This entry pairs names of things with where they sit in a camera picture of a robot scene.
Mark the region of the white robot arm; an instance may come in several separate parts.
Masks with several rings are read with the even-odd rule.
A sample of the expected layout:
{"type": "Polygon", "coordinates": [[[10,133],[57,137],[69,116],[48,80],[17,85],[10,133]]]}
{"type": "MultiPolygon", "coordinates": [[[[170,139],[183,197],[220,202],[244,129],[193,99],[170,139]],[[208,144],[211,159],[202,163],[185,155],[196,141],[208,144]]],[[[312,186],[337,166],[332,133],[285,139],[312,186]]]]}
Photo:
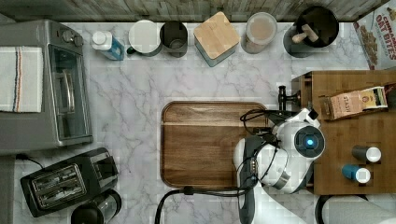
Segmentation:
{"type": "Polygon", "coordinates": [[[246,122],[264,115],[274,123],[262,133],[241,139],[235,147],[233,164],[241,224],[305,224],[272,199],[265,187],[292,194],[308,182],[312,165],[325,149],[318,113],[252,109],[241,116],[246,122]]]}

